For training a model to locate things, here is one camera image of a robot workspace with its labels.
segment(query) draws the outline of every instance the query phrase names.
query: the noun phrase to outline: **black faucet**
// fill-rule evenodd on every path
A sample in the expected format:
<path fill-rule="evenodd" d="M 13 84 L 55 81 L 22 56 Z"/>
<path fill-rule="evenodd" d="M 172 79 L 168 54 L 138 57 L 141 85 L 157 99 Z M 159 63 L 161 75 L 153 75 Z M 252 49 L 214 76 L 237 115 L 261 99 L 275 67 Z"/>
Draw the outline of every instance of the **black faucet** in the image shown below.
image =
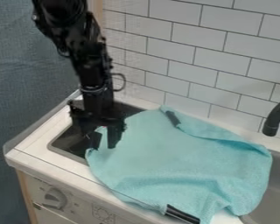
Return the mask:
<path fill-rule="evenodd" d="M 263 125 L 262 133 L 268 137 L 274 137 L 277 134 L 280 123 L 280 102 L 273 108 Z"/>

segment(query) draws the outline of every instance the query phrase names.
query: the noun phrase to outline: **sink basin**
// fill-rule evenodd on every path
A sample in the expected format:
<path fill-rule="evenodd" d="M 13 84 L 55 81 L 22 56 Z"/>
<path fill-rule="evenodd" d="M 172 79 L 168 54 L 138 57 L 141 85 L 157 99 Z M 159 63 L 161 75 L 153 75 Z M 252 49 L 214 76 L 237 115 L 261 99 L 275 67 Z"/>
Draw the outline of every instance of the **sink basin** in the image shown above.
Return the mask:
<path fill-rule="evenodd" d="M 241 217 L 245 224 L 280 224 L 280 153 L 272 152 L 272 155 L 269 187 L 258 208 Z"/>

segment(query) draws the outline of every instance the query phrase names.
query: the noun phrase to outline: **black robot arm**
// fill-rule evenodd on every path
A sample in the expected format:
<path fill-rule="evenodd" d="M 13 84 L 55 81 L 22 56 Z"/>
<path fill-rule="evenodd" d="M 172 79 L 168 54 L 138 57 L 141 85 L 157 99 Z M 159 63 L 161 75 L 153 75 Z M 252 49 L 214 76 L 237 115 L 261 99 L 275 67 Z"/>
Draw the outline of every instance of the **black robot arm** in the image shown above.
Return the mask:
<path fill-rule="evenodd" d="M 125 130 L 124 114 L 114 102 L 112 59 L 107 52 L 106 39 L 94 15 L 88 11 L 87 1 L 32 2 L 32 19 L 36 26 L 52 40 L 61 56 L 71 60 L 80 79 L 83 100 L 68 103 L 79 141 L 87 141 L 86 147 L 98 149 L 102 135 L 95 130 L 105 126 L 108 147 L 115 148 Z"/>

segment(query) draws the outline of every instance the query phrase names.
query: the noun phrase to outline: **white countertop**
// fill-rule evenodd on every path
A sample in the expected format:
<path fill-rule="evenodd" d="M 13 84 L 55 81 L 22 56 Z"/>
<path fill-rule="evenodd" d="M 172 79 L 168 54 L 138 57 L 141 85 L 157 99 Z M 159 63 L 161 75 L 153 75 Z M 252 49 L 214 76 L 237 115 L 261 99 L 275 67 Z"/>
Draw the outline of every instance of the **white countertop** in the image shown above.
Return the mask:
<path fill-rule="evenodd" d="M 156 109 L 159 107 L 159 105 L 155 103 L 131 98 L 121 94 L 118 94 L 116 99 L 144 109 Z M 125 217 L 127 220 L 143 223 L 143 217 L 145 216 L 145 219 L 149 220 L 150 223 L 184 223 L 176 220 L 169 220 L 166 217 L 153 212 L 135 209 L 133 206 L 121 202 L 110 190 L 98 184 L 98 180 L 92 175 L 88 166 L 48 150 L 46 147 L 48 143 L 71 123 L 68 111 L 68 107 L 63 108 L 29 135 L 22 143 L 18 144 L 13 150 L 8 152 L 5 155 L 7 163 L 16 169 L 31 174 L 39 179 L 51 181 L 57 186 L 65 186 L 75 193 L 78 193 L 83 199 L 89 198 L 90 200 L 101 200 L 101 203 L 105 204 L 104 206 L 106 208 L 110 207 L 114 212 L 117 211 L 118 213 L 121 213 L 123 210 L 129 211 L 131 216 Z M 249 141 L 263 144 L 271 150 L 280 152 L 280 139 L 266 137 L 260 133 L 236 128 L 209 119 L 203 120 L 219 125 L 227 130 L 231 130 L 234 133 L 245 137 Z M 217 213 L 211 222 L 211 224 L 241 223 L 242 222 L 237 217 L 224 211 Z"/>

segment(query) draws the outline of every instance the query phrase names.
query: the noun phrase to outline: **towel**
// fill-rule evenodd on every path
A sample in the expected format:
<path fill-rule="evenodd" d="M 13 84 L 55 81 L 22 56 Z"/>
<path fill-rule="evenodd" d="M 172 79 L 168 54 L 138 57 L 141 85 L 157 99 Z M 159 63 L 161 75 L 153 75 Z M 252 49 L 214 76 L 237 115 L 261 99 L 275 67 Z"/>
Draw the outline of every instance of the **towel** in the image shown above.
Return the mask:
<path fill-rule="evenodd" d="M 100 149 L 86 153 L 91 172 L 119 199 L 161 214 L 174 207 L 201 224 L 222 209 L 244 215 L 260 203 L 272 164 L 265 147 L 165 106 L 126 123 L 115 149 L 101 128 Z"/>

